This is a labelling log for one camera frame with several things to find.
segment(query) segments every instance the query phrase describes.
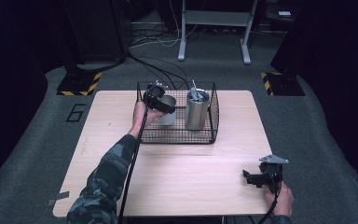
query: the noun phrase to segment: white cup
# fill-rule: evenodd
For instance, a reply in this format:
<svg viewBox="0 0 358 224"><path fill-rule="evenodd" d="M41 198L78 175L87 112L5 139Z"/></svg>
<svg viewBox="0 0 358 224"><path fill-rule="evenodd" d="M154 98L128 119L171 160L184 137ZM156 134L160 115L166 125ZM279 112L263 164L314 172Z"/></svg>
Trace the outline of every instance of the white cup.
<svg viewBox="0 0 358 224"><path fill-rule="evenodd" d="M163 95L161 97L161 102L166 105L176 106L176 99L170 95ZM176 120L176 110L171 114L168 113L164 116L156 118L156 123L161 125L172 125L175 123L175 120Z"/></svg>

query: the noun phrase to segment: stainless steel cup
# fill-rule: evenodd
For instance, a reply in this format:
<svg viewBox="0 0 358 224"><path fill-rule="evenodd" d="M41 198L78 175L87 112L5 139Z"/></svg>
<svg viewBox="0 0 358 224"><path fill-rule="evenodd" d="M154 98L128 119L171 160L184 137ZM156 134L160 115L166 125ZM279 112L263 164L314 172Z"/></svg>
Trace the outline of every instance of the stainless steel cup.
<svg viewBox="0 0 358 224"><path fill-rule="evenodd" d="M191 131L200 131L205 127L209 106L209 94L201 89L187 93L185 127Z"/></svg>

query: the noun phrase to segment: yellow and black hazard tape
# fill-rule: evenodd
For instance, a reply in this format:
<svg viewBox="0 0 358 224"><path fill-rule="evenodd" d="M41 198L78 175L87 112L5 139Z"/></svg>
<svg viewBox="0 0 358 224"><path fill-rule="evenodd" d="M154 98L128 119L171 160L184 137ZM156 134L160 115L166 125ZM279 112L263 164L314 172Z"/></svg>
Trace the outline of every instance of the yellow and black hazard tape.
<svg viewBox="0 0 358 224"><path fill-rule="evenodd" d="M92 83L87 91L57 91L57 95L92 95L95 88L97 88L101 75L102 73L95 75L95 78L92 80Z"/></svg>
<svg viewBox="0 0 358 224"><path fill-rule="evenodd" d="M281 73L261 73L261 77L263 78L264 87L266 88L267 94L274 95L271 85L269 84L269 78L267 75L281 75Z"/></svg>

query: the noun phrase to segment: gray carpet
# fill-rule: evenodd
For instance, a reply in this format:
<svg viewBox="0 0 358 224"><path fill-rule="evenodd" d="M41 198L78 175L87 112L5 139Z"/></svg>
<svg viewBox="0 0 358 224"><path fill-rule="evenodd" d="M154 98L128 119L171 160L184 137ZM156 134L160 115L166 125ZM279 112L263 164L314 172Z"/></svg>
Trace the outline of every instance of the gray carpet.
<svg viewBox="0 0 358 224"><path fill-rule="evenodd" d="M176 64L186 71L187 80L214 81L217 91L251 91L273 153L290 161L283 167L283 178L296 195L293 222L358 223L358 175L327 130L324 112L312 89L301 78L304 97L273 97L264 89L260 73L274 72L269 63L282 39L282 35L258 34L250 49L251 65L243 64L238 35L189 40L184 62L176 59L179 43L169 48L143 45L130 52L156 58L142 59L183 76L172 65ZM45 100L0 170L0 223L64 223L63 218L52 215L53 206L47 205L47 200L54 199L60 191L95 95L56 95L64 75L62 68L46 74ZM128 58L103 72L96 91L135 90L137 81L156 79ZM85 104L78 107L84 110L80 121L65 122L75 104ZM250 223L247 217L236 217L235 221ZM234 223L234 218L229 217L228 222Z"/></svg>

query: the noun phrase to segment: metal stand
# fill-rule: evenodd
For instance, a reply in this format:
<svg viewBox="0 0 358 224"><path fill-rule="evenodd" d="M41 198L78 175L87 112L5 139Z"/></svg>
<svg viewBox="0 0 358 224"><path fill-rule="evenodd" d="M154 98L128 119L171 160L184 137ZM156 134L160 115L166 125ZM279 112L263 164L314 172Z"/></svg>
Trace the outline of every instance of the metal stand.
<svg viewBox="0 0 358 224"><path fill-rule="evenodd" d="M225 25L246 27L243 39L241 39L241 49L243 62L251 63L247 42L255 16L255 7L258 0L254 0L250 12L217 12L217 11L195 11L186 10L186 0L182 0L182 38L179 47L178 60L183 61L186 53L186 25Z"/></svg>

